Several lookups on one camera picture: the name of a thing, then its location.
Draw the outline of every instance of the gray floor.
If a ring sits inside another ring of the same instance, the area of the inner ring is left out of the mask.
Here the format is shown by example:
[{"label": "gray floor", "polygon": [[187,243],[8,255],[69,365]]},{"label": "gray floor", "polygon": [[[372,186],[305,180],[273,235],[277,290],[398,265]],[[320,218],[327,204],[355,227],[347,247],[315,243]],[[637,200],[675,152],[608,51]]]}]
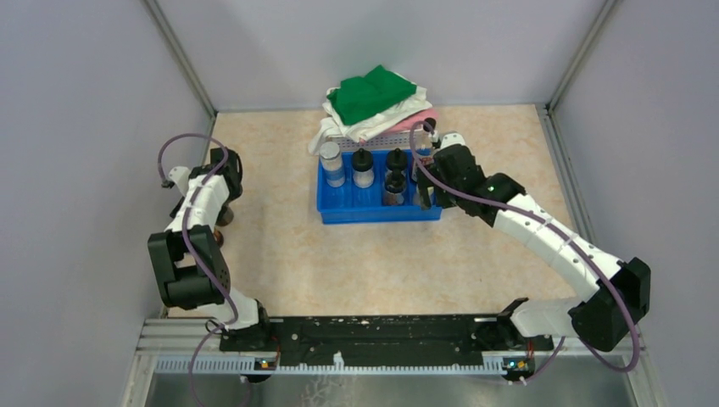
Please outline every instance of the gray floor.
[{"label": "gray floor", "polygon": [[[197,375],[212,407],[241,406],[247,384],[230,375]],[[529,386],[498,386],[465,376],[274,376],[253,385],[247,406],[635,406],[626,375],[591,357],[557,359]],[[194,407],[187,375],[155,375],[146,407]]]}]

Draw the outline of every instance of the pile of folded clothes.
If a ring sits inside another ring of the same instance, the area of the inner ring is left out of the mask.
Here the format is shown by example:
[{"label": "pile of folded clothes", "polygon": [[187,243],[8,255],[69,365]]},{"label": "pile of folded clothes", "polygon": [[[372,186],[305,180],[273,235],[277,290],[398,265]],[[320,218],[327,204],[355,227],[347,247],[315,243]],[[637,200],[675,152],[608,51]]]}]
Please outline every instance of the pile of folded clothes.
[{"label": "pile of folded clothes", "polygon": [[426,89],[378,65],[365,76],[345,79],[327,90],[322,104],[328,116],[309,142],[318,154],[325,141],[346,137],[364,143],[374,137],[408,131],[418,120],[436,119]]}]

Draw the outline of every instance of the pink cloth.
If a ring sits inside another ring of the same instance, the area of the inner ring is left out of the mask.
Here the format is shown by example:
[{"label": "pink cloth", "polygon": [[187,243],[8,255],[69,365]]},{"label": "pink cloth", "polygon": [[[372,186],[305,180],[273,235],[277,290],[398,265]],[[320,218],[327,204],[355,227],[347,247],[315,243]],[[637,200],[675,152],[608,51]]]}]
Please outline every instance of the pink cloth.
[{"label": "pink cloth", "polygon": [[380,134],[380,136],[384,136],[385,134],[391,134],[391,133],[400,133],[402,131],[409,131],[412,128],[412,125],[416,123],[419,120],[425,120],[425,119],[434,119],[437,120],[437,110],[434,108],[422,110],[421,112],[415,113],[408,117],[407,119],[404,119],[400,121],[398,124],[393,125],[389,129],[385,130]]}]

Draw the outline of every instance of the beige table surface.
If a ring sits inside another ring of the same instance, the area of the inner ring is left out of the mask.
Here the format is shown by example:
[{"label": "beige table surface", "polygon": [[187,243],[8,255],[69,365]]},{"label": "beige table surface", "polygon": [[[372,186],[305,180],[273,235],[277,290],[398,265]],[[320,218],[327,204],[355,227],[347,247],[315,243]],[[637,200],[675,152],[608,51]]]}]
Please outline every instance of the beige table surface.
[{"label": "beige table surface", "polygon": [[[438,129],[463,134],[486,174],[509,174],[571,224],[532,105],[438,113]],[[322,117],[320,110],[220,114],[215,124],[214,136],[244,168],[222,252],[232,286],[270,315],[482,313],[519,297],[573,295],[532,252],[461,209],[444,210],[436,222],[322,225],[317,158],[307,153]]]}]

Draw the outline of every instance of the white cloth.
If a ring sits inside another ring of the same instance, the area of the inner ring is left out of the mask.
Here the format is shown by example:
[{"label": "white cloth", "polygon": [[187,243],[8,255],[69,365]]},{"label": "white cloth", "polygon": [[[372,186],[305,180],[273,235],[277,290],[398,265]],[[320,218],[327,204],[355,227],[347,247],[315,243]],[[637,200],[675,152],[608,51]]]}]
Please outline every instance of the white cloth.
[{"label": "white cloth", "polygon": [[[327,90],[327,94],[335,89],[331,87]],[[426,88],[418,86],[414,95],[391,108],[353,125],[344,125],[328,100],[322,104],[322,108],[330,116],[320,120],[320,130],[309,141],[309,153],[317,155],[322,143],[332,137],[346,137],[353,142],[366,142],[411,115],[431,107],[432,104],[426,100]]]}]

